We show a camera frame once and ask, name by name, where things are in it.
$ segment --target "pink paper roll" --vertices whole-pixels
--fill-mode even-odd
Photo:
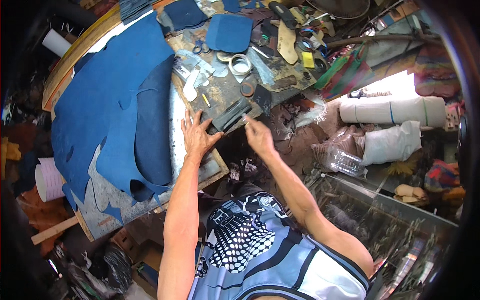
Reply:
[[[65,196],[61,190],[63,185],[61,175],[53,157],[38,160],[40,164],[35,167],[35,182],[42,201],[47,202]]]

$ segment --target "hand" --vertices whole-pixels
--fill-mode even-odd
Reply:
[[[180,121],[180,127],[185,139],[185,150],[187,155],[198,156],[199,159],[204,157],[205,153],[224,135],[223,132],[217,132],[214,135],[206,133],[208,125],[212,119],[208,119],[200,124],[200,116],[202,111],[199,110],[193,117],[193,124],[190,120],[188,109],[185,110],[185,119]]]
[[[245,133],[247,134],[248,144],[265,161],[276,152],[272,133],[260,121],[256,121],[249,116],[245,116],[245,120],[247,121]]]

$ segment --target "fan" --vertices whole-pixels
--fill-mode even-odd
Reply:
[[[306,0],[314,8],[339,19],[355,19],[370,8],[370,0]]]

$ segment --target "finger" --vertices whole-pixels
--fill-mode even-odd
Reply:
[[[266,126],[262,122],[254,120],[250,118],[248,115],[245,115],[245,120],[249,123],[249,125],[252,126],[255,132],[266,128]]]
[[[207,128],[210,125],[210,123],[212,122],[212,120],[213,120],[212,118],[206,119],[205,121],[203,121],[203,123],[200,125],[200,127],[203,130],[207,130]]]
[[[193,124],[198,126],[200,125],[200,116],[202,115],[202,110],[199,110],[195,113],[195,116],[193,117]]]
[[[214,135],[211,135],[210,140],[212,141],[212,144],[215,144],[216,142],[218,142],[218,140],[221,139],[222,136],[224,135],[225,133],[223,131],[220,131],[215,133]]]
[[[181,119],[180,128],[181,128],[181,131],[183,132],[183,136],[185,136],[185,132],[187,131],[187,127],[185,126],[185,119]]]
[[[255,131],[253,130],[251,123],[245,125],[245,134],[247,134],[247,138],[253,137],[255,135]]]
[[[189,129],[192,126],[192,121],[190,120],[190,112],[188,109],[185,109],[185,125],[186,129]]]

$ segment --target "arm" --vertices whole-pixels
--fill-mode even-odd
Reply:
[[[373,275],[373,260],[363,244],[338,229],[320,212],[317,202],[300,178],[280,158],[270,130],[259,121],[245,117],[249,145],[265,162],[275,178],[293,215],[313,238],[354,261],[368,277]]]
[[[181,129],[187,155],[173,187],[163,229],[165,247],[158,272],[159,300],[186,299],[195,273],[195,247],[198,241],[198,168],[204,154],[222,137],[223,132],[208,135],[205,129],[212,119],[200,124],[198,111],[193,124],[185,111]]]

